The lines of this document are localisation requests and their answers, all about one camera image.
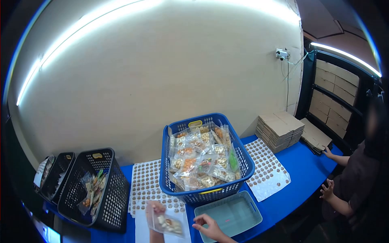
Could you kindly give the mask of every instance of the sticker sheet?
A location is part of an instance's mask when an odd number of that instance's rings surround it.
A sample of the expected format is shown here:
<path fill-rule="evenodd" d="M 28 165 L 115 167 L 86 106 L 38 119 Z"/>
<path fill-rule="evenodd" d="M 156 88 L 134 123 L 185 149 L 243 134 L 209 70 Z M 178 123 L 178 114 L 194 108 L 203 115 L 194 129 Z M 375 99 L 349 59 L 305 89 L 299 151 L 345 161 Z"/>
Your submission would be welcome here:
<path fill-rule="evenodd" d="M 128 212 L 135 218 L 137 210 L 146 209 L 147 200 L 162 203 L 175 213 L 185 213 L 185 203 L 176 197 L 166 195 L 159 187 L 161 160 L 135 164 L 132 168 L 130 200 Z"/>
<path fill-rule="evenodd" d="M 260 138 L 244 147 L 255 163 L 254 175 L 246 183 L 258 202 L 280 191 L 291 182 L 286 168 Z"/>

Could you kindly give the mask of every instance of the blue tablecloth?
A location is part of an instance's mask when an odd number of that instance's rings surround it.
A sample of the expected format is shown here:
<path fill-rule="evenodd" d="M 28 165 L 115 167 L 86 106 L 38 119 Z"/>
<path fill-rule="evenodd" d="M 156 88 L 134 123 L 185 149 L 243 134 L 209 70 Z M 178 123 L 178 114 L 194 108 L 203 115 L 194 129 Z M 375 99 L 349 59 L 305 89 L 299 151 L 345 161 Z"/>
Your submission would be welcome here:
<path fill-rule="evenodd" d="M 247 144 L 255 141 L 255 135 L 243 138 L 242 143 Z M 342 155 L 342 152 L 333 146 L 333 154 Z M 257 226 L 234 236 L 237 242 L 247 241 L 265 230 L 271 228 L 278 221 L 293 212 L 300 206 L 312 193 L 323 183 L 327 176 L 333 171 L 336 163 L 328 159 L 324 154 L 314 155 L 306 145 L 298 142 L 293 146 L 276 154 L 278 160 L 288 170 L 291 176 L 291 183 L 281 191 L 258 203 L 246 183 L 243 184 L 240 191 L 248 191 L 254 199 L 261 212 L 263 221 Z M 132 165 L 121 167 L 128 181 L 131 181 Z M 186 206 L 187 217 L 189 220 L 189 230 L 192 242 L 202 242 L 200 233 L 191 227 L 192 220 L 195 217 L 194 208 Z M 125 234 L 116 234 L 111 232 L 91 229 L 91 242 L 93 243 L 134 243 L 135 242 L 135 219 L 128 214 L 127 232 Z"/>

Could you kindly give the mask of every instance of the green snack packet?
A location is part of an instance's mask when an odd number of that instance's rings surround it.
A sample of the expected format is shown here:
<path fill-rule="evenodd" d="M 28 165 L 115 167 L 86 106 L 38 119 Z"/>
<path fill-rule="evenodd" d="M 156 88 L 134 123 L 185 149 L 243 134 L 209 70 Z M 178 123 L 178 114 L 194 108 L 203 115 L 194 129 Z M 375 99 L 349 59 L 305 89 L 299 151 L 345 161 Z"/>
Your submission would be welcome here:
<path fill-rule="evenodd" d="M 234 172 L 234 173 L 239 169 L 238 158 L 235 154 L 235 149 L 233 148 L 233 146 L 231 146 L 231 149 L 230 149 L 230 167 L 231 167 L 232 172 Z"/>

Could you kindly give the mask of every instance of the fluorescent light tube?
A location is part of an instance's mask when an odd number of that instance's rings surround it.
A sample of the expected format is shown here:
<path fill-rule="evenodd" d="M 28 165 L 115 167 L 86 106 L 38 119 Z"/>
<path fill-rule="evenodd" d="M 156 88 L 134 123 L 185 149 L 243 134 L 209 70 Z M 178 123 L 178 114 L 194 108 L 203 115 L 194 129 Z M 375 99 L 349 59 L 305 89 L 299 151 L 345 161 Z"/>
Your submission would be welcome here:
<path fill-rule="evenodd" d="M 372 66 L 370 66 L 369 64 L 367 64 L 366 62 L 362 61 L 361 59 L 357 58 L 356 56 L 353 56 L 347 52 L 344 52 L 344 51 L 341 51 L 339 49 L 336 49 L 336 48 L 333 48 L 333 47 L 330 47 L 330 46 L 327 46 L 327 45 L 323 45 L 323 44 L 319 44 L 319 43 L 315 43 L 315 42 L 312 42 L 311 45 L 313 46 L 318 46 L 318 47 L 321 47 L 321 48 L 325 48 L 325 49 L 328 49 L 328 50 L 331 50 L 331 51 L 335 51 L 335 52 L 338 52 L 342 55 L 345 55 L 349 58 L 352 58 L 354 60 L 356 60 L 357 62 L 359 62 L 360 64 L 364 65 L 365 67 L 367 67 L 368 69 L 370 69 L 371 71 L 373 71 L 375 74 L 378 75 L 378 77 L 382 77 L 382 75 L 380 74 L 380 72 L 378 72 L 377 70 L 375 70 Z"/>

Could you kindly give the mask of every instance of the electrical cable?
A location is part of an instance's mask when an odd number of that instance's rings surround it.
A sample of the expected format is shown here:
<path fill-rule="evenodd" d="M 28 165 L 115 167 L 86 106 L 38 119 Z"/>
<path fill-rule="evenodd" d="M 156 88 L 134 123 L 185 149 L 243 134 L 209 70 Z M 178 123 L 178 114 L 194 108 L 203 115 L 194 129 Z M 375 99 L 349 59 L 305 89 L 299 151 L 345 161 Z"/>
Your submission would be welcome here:
<path fill-rule="evenodd" d="M 287 75 L 288 91 L 286 95 L 286 112 L 288 112 L 288 99 L 289 99 L 289 62 L 288 62 L 288 75 Z"/>

